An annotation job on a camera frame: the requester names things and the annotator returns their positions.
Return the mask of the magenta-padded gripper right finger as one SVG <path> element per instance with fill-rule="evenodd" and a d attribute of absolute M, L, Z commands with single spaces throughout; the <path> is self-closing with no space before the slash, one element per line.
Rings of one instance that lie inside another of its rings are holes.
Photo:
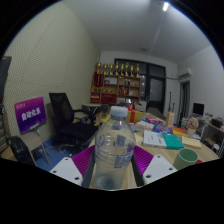
<path fill-rule="evenodd" d="M 176 169 L 162 155 L 152 155 L 139 146 L 134 148 L 131 163 L 138 187 L 176 172 Z"/>

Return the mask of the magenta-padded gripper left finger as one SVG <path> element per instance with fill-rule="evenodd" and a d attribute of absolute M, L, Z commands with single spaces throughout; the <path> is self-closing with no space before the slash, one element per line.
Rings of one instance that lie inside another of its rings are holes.
<path fill-rule="evenodd" d="M 77 155 L 64 157 L 52 170 L 51 173 L 76 185 L 88 188 L 91 183 L 95 146 L 91 146 Z"/>

